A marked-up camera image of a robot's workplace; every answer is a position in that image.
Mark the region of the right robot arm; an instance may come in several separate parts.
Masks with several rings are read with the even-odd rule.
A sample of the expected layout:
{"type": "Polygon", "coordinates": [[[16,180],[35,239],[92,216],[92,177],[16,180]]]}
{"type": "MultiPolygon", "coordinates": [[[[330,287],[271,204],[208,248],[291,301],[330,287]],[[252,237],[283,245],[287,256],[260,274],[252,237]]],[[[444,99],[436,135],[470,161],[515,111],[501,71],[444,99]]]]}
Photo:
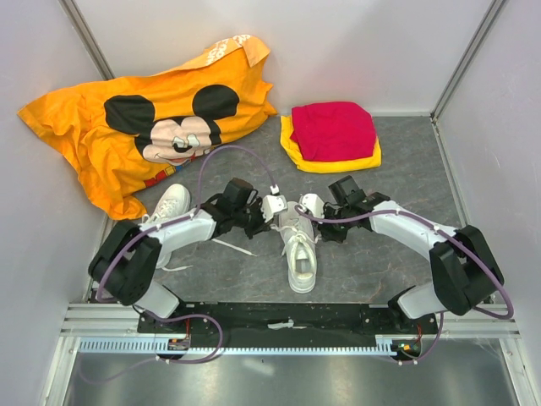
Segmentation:
{"type": "Polygon", "coordinates": [[[428,261],[431,280],[399,293],[387,311],[389,327],[408,332],[418,318],[449,311],[465,315],[501,290],[504,277],[482,232],[471,225],[445,226],[416,215],[379,192],[364,193],[346,176],[329,187],[334,200],[305,196],[323,240],[343,242],[352,228],[394,239],[428,261]]]}

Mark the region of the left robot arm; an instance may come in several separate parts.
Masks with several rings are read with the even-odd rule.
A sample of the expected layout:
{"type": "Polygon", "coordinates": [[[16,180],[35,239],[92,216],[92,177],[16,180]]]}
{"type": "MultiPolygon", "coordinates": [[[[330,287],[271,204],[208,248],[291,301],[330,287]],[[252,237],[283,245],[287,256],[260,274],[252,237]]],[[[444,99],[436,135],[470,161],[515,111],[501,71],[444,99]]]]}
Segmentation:
{"type": "Polygon", "coordinates": [[[158,263],[174,250],[204,242],[241,228],[248,238],[270,229],[274,215],[284,208],[279,195],[259,196],[239,178],[201,206],[157,224],[122,220],[107,236],[90,262],[88,273],[97,283],[96,298],[108,292],[121,305],[135,305],[156,316],[166,332],[185,323],[181,299],[154,280],[158,263]]]}

